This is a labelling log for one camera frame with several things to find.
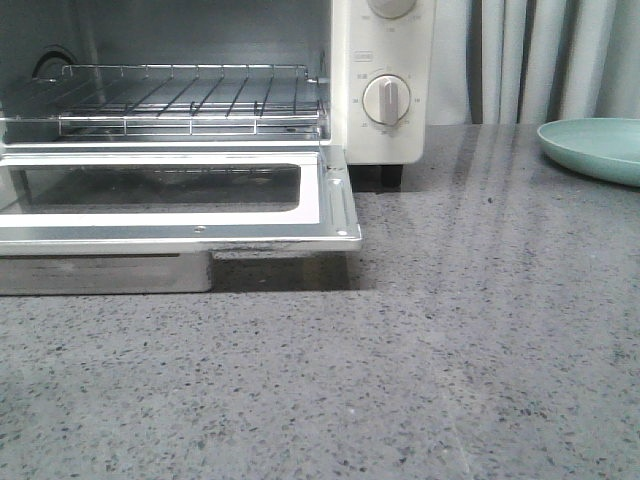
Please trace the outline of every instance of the green plate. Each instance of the green plate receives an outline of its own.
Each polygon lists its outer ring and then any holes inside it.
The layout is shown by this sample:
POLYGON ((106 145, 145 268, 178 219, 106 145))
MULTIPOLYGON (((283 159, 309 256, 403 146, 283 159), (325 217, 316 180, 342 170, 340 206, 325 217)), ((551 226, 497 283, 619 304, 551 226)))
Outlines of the green plate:
POLYGON ((542 150, 590 177, 640 187, 640 120, 582 118, 538 129, 542 150))

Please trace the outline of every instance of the wire rack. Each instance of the wire rack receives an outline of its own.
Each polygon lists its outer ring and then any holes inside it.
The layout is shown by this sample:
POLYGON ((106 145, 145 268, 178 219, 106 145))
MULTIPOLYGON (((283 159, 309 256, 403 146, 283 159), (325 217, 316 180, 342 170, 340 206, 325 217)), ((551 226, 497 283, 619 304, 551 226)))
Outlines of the wire rack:
POLYGON ((14 121, 67 138, 317 136, 326 116, 303 65, 68 65, 19 94, 14 121))

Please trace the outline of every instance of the curtain fold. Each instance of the curtain fold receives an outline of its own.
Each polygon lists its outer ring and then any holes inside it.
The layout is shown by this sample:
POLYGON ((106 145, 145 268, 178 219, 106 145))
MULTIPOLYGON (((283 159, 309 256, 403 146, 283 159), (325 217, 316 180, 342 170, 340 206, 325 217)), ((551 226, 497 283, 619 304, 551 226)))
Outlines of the curtain fold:
POLYGON ((639 20, 640 0, 439 0, 428 122, 640 117, 639 20))

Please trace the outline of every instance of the countertop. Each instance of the countertop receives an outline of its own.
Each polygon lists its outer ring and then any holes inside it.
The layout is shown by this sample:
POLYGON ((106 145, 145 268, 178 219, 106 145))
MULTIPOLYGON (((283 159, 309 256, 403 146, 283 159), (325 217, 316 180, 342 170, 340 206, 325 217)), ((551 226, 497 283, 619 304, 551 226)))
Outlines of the countertop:
POLYGON ((361 252, 0 298, 0 478, 640 478, 640 191, 532 126, 351 173, 361 252))

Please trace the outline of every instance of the white knob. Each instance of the white knob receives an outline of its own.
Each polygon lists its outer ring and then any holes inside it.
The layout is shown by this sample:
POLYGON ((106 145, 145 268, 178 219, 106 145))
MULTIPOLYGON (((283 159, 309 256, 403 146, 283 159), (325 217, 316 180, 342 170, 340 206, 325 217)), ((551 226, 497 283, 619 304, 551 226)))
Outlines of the white knob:
POLYGON ((399 18, 411 11, 417 0, 367 0, 371 10, 384 18, 399 18))
POLYGON ((374 122, 395 125, 409 110, 409 86, 395 75, 383 75, 365 89, 362 104, 374 122))

